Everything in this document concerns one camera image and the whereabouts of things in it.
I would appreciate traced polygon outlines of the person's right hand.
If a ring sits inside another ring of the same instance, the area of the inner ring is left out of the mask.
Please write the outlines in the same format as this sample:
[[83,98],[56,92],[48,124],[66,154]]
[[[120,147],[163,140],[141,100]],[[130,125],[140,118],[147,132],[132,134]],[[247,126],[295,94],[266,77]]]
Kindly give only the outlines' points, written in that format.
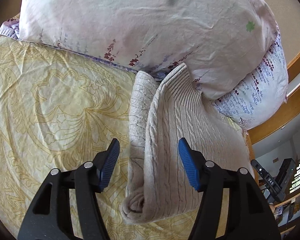
[[269,207],[270,207],[272,213],[274,213],[274,211],[275,211],[275,206],[274,206],[273,204],[269,204]]

